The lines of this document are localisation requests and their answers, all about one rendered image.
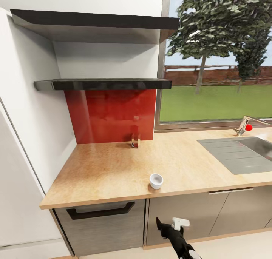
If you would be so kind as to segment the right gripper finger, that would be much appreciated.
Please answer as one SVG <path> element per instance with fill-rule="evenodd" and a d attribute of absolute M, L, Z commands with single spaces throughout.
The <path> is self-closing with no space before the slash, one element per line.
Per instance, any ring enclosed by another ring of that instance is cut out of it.
<path fill-rule="evenodd" d="M 157 222 L 158 230 L 161 231 L 161 229 L 162 229 L 162 223 L 160 222 L 160 220 L 158 219 L 157 216 L 156 216 L 156 222 Z"/>

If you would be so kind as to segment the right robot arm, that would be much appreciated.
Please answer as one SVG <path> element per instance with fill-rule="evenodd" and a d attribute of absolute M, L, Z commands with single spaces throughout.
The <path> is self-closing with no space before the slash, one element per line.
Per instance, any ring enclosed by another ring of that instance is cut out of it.
<path fill-rule="evenodd" d="M 161 223 L 156 216 L 156 222 L 158 230 L 161 231 L 161 236 L 169 238 L 174 250 L 177 253 L 179 259 L 201 259 L 200 255 L 194 250 L 194 248 L 185 242 L 183 237 L 184 228 L 183 226 L 189 226 L 190 222 L 188 219 L 172 218 L 173 224 Z"/>

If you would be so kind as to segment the coffee cup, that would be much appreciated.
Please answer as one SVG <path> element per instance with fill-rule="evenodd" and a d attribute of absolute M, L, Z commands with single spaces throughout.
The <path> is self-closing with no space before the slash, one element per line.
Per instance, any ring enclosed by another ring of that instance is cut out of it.
<path fill-rule="evenodd" d="M 163 177 L 159 174 L 154 173 L 150 176 L 150 183 L 152 188 L 159 189 L 163 184 Z"/>

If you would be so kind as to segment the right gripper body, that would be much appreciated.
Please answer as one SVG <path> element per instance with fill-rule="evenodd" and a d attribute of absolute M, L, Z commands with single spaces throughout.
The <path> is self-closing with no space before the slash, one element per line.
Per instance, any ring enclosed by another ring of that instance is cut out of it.
<path fill-rule="evenodd" d="M 162 224 L 161 236 L 164 238 L 169 238 L 172 246 L 174 247 L 174 242 L 178 238 L 183 238 L 184 228 L 180 226 L 180 231 L 175 230 L 169 224 Z M 185 240 L 185 239 L 184 239 Z"/>

